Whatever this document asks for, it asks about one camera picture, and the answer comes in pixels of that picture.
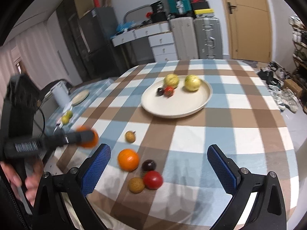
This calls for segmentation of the green lime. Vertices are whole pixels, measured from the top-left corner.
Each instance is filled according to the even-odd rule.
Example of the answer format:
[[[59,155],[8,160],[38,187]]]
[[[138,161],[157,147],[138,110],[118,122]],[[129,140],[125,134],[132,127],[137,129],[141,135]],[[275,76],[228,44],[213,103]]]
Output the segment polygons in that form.
[[[66,116],[68,116],[69,118],[73,117],[73,112],[71,110],[66,111]]]
[[[63,125],[67,125],[69,123],[70,117],[68,115],[63,115],[61,117],[61,122]]]

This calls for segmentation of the red tomato on plate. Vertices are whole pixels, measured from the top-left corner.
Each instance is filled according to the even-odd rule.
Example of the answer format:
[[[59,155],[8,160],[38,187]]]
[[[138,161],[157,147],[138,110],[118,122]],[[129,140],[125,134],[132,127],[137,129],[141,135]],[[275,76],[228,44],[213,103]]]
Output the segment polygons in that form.
[[[170,98],[171,96],[174,95],[174,88],[171,86],[167,86],[164,89],[164,96],[166,96],[167,98]]]

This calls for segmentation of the red tomato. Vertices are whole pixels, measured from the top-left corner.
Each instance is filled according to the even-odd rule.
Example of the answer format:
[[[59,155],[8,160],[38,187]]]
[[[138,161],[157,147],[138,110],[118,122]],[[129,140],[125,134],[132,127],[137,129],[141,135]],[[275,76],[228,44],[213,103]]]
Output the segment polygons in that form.
[[[167,98],[170,98],[171,96],[174,95],[174,88],[171,86],[167,86],[164,89],[164,96],[166,96]]]
[[[157,190],[163,184],[163,177],[157,171],[149,171],[144,175],[143,183],[150,190]]]

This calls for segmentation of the silver suitcase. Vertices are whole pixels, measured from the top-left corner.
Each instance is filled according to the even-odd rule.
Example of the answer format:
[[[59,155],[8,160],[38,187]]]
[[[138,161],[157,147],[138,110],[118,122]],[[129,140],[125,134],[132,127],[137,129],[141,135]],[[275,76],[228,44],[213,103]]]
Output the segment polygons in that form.
[[[203,17],[194,20],[200,59],[223,59],[223,43],[220,21],[216,17]]]

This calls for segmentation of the beige suitcase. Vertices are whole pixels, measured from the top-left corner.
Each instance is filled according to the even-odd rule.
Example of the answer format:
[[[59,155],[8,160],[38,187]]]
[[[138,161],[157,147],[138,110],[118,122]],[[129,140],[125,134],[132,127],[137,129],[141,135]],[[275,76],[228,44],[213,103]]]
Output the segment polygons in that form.
[[[198,59],[194,19],[192,17],[171,19],[170,26],[179,60]]]

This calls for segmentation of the dark refrigerator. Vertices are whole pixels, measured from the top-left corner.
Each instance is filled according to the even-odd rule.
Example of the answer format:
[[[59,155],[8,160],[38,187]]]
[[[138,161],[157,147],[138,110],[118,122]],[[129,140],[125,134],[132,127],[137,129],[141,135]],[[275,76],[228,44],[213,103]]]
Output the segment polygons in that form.
[[[56,9],[66,47],[82,81],[119,77],[129,66],[111,41],[118,21],[112,7],[92,0],[63,0]]]

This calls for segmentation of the orange fruit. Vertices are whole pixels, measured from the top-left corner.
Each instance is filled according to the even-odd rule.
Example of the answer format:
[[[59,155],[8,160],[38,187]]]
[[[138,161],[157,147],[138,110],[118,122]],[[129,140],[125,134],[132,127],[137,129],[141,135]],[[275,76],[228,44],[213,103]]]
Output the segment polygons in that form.
[[[80,147],[83,147],[85,149],[90,149],[90,148],[95,147],[98,144],[99,136],[98,136],[98,133],[95,129],[91,129],[88,126],[79,126],[75,130],[78,131],[78,132],[91,130],[91,132],[94,134],[93,138],[90,141],[80,143],[79,144]]]
[[[132,149],[124,149],[117,156],[119,167],[127,172],[134,171],[139,165],[139,156]]]

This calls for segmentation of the white drawer desk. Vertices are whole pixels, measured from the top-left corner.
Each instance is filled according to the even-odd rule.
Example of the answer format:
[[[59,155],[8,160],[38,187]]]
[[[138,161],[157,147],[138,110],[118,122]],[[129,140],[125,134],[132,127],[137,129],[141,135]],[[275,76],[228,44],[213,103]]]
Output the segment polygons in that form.
[[[126,31],[114,36],[113,45],[122,46],[138,39],[147,39],[156,62],[177,61],[177,51],[173,33],[168,21],[162,21]]]

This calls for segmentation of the white kettle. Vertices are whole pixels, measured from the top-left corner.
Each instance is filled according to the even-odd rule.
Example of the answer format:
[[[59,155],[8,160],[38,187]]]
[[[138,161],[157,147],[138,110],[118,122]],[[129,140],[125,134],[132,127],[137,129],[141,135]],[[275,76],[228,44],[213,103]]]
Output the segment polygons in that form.
[[[59,81],[51,87],[50,91],[61,108],[64,108],[70,103],[71,99],[69,97],[69,92],[65,81]]]

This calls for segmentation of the wooden shoe rack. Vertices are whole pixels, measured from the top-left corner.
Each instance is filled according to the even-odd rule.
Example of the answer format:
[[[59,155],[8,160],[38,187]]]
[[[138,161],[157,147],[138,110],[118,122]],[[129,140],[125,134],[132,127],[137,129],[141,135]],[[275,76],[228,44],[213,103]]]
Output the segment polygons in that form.
[[[295,64],[292,77],[302,89],[298,99],[306,113],[306,26],[297,15],[289,17],[289,24],[292,27],[292,42],[295,48],[292,54]]]

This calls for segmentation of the dark plum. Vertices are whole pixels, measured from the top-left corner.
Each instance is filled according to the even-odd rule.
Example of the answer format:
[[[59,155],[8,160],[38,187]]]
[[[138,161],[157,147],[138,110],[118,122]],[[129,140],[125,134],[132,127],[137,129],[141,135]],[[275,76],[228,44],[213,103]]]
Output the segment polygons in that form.
[[[164,95],[164,89],[163,88],[158,88],[157,89],[157,96],[163,96]]]
[[[152,159],[145,160],[142,163],[142,171],[143,172],[155,171],[156,167],[157,167],[157,164]]]

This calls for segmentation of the yellow guava left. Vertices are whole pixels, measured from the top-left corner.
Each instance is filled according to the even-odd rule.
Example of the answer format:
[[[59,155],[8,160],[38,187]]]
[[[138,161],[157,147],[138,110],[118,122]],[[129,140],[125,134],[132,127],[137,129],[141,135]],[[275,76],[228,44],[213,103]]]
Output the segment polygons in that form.
[[[176,74],[168,74],[164,80],[164,87],[172,87],[173,89],[176,89],[179,84],[179,78]]]

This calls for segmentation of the yellow-green guava right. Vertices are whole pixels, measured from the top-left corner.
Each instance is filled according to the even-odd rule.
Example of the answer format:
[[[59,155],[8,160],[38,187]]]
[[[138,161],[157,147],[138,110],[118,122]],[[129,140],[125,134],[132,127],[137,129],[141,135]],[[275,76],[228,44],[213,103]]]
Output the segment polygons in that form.
[[[196,75],[188,75],[184,81],[184,87],[186,90],[195,92],[200,88],[201,80]]]

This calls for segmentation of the brown longan fruit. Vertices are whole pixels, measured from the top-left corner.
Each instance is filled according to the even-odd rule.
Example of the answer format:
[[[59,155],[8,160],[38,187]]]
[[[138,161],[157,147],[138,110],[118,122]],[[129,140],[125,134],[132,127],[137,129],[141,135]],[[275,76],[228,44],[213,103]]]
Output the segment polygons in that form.
[[[136,135],[134,131],[127,131],[125,133],[125,139],[129,143],[134,143],[136,141]]]

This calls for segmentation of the stacked shoe boxes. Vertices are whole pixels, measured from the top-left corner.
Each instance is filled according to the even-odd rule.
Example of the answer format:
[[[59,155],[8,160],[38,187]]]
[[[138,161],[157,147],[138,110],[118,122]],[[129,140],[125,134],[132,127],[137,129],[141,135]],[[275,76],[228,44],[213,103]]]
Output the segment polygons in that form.
[[[208,0],[189,0],[192,8],[192,16],[214,17],[214,10],[210,7]]]

